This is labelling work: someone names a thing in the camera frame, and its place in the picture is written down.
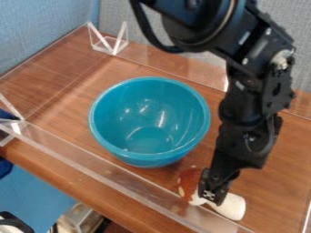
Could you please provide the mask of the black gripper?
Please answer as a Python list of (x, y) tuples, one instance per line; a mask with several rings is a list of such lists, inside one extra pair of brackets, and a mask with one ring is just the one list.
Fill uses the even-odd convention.
[(212, 171), (205, 168), (198, 181), (198, 195), (221, 206), (234, 180), (244, 168), (264, 168), (277, 143), (284, 119), (280, 115), (266, 118), (258, 125), (241, 125), (224, 119)]

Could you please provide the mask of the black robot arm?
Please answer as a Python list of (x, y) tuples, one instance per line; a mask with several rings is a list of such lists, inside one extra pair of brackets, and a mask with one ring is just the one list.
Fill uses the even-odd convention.
[(198, 194), (221, 205), (245, 168), (265, 166), (292, 106), (293, 38), (257, 0), (129, 0), (150, 43), (169, 53), (212, 52), (226, 61), (229, 89), (212, 166)]

